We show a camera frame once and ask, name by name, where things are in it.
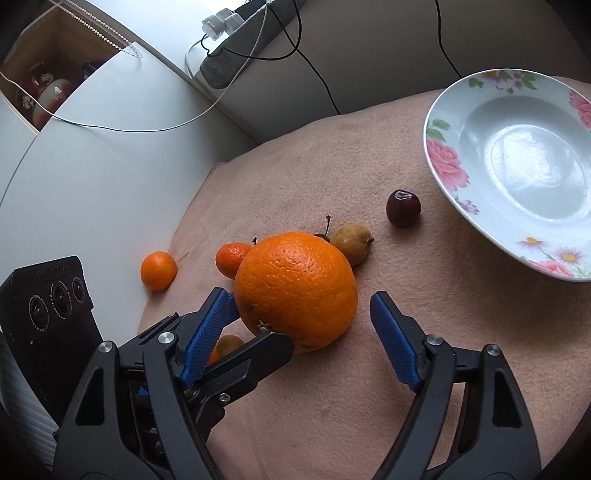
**plate rim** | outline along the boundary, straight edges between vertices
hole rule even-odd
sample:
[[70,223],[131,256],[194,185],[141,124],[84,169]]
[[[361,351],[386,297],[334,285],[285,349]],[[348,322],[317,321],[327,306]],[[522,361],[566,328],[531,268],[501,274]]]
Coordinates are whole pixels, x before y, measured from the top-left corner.
[[558,280],[569,281],[569,282],[572,282],[572,283],[586,283],[586,282],[591,282],[591,276],[587,276],[587,277],[569,277],[567,275],[557,274],[556,272],[551,272],[549,270],[545,270],[543,268],[540,268],[537,265],[535,265],[533,262],[531,262],[531,261],[527,260],[526,258],[523,258],[523,257],[517,255],[516,253],[514,253],[513,251],[511,251],[502,242],[500,242],[493,235],[491,235],[489,232],[487,232],[486,230],[484,230],[483,227],[481,227],[480,225],[478,225],[477,223],[475,223],[475,221],[472,219],[472,217],[470,217],[467,214],[467,212],[464,209],[462,209],[457,204],[457,202],[452,197],[452,194],[449,193],[447,191],[447,189],[444,187],[443,182],[441,181],[441,179],[439,178],[439,176],[435,172],[435,169],[433,168],[433,165],[432,165],[431,161],[429,160],[429,154],[427,152],[427,127],[428,127],[429,117],[431,116],[431,112],[432,112],[433,108],[435,107],[437,101],[449,89],[451,89],[452,87],[454,87],[458,83],[464,82],[465,80],[469,80],[470,78],[473,78],[475,76],[482,75],[482,74],[487,73],[487,72],[494,72],[494,71],[497,71],[497,70],[517,70],[519,72],[533,73],[533,74],[539,75],[541,77],[544,77],[546,79],[550,79],[550,80],[552,80],[554,82],[561,83],[562,85],[564,85],[569,90],[571,90],[571,91],[573,91],[575,93],[578,93],[581,97],[583,97],[588,102],[590,101],[587,97],[585,97],[585,95],[582,95],[578,90],[576,90],[575,88],[571,87],[570,85],[562,82],[561,80],[558,80],[558,79],[556,79],[554,77],[551,77],[550,75],[546,75],[544,73],[535,72],[533,70],[518,69],[518,68],[514,68],[514,67],[513,68],[504,68],[504,69],[503,68],[486,69],[486,70],[481,70],[479,72],[471,73],[470,75],[467,75],[465,77],[462,77],[461,79],[456,80],[451,85],[449,85],[448,87],[446,87],[445,89],[443,89],[443,91],[440,92],[439,95],[437,95],[437,97],[435,98],[435,100],[433,100],[433,102],[431,103],[431,106],[429,107],[429,110],[427,111],[427,115],[425,116],[425,120],[423,122],[423,131],[422,131],[422,136],[423,136],[423,154],[424,154],[424,157],[425,157],[425,161],[427,162],[427,165],[429,167],[429,170],[431,171],[431,175],[433,176],[433,178],[437,182],[437,185],[439,186],[439,189],[443,192],[443,194],[448,199],[448,201],[460,213],[460,215],[462,217],[464,217],[464,219],[466,221],[468,221],[468,223],[471,225],[471,227],[475,228],[482,236],[484,236],[489,242],[491,242],[492,244],[494,244],[497,248],[501,249],[504,253],[506,253],[510,257],[516,259],[520,263],[526,265],[527,267],[531,268],[532,270],[535,270],[537,272],[540,272],[540,273],[542,273],[544,275],[547,275],[549,277],[556,278]]

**beige cloth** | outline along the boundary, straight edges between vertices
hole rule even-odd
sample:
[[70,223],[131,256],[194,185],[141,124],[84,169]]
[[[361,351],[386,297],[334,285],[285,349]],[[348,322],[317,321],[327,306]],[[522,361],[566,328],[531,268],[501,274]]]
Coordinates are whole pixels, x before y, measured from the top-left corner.
[[[587,97],[591,85],[566,80]],[[535,272],[473,229],[427,168],[421,132],[438,92],[310,124],[216,166],[171,243],[178,276],[146,305],[140,330],[197,310],[213,287],[233,285],[214,257],[227,242],[276,233],[367,225],[373,250],[356,269],[352,327],[324,350],[296,356],[226,409],[212,455],[229,480],[372,478],[413,395],[398,383],[369,320],[369,299],[386,290],[426,332],[480,350],[497,343],[530,410],[543,463],[561,448],[591,400],[591,284]],[[390,227],[389,194],[404,188],[423,204],[419,225]],[[227,331],[244,340],[240,321]],[[434,457],[445,460],[461,401],[454,390]]]

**blue gripper pad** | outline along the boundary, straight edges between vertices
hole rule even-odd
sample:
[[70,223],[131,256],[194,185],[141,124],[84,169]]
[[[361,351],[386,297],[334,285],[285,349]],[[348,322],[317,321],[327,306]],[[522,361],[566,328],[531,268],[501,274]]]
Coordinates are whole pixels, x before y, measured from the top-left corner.
[[221,290],[211,308],[206,312],[201,324],[185,350],[185,364],[179,380],[185,387],[201,379],[209,356],[219,340],[222,330],[240,317],[234,294]]
[[379,293],[371,297],[369,315],[398,380],[417,392],[423,385],[417,371],[417,354]]

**camera lens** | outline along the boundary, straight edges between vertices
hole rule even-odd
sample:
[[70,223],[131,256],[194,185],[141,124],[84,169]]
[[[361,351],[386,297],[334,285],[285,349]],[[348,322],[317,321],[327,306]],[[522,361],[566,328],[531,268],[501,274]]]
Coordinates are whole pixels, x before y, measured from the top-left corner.
[[74,298],[80,303],[86,298],[86,289],[84,288],[82,280],[78,277],[72,280],[72,291],[74,292]]
[[54,283],[51,286],[51,302],[61,318],[66,318],[70,314],[72,301],[68,289],[62,282]]
[[29,317],[37,330],[44,332],[49,325],[49,312],[41,297],[34,295],[29,300]]

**cabinet door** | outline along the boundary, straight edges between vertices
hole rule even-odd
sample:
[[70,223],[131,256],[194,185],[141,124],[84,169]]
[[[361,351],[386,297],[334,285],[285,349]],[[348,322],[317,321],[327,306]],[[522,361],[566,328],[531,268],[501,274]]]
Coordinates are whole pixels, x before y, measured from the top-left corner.
[[0,95],[0,207],[18,163],[35,140],[35,132]]
[[[60,116],[122,129],[158,129],[211,105],[149,52],[142,53],[141,59],[125,52],[110,59],[74,91]],[[158,133],[50,120],[0,208],[0,277],[25,265],[77,255],[101,334],[124,343],[135,336],[147,299],[139,278],[143,258],[168,249],[209,170],[254,146],[215,108],[181,128]]]

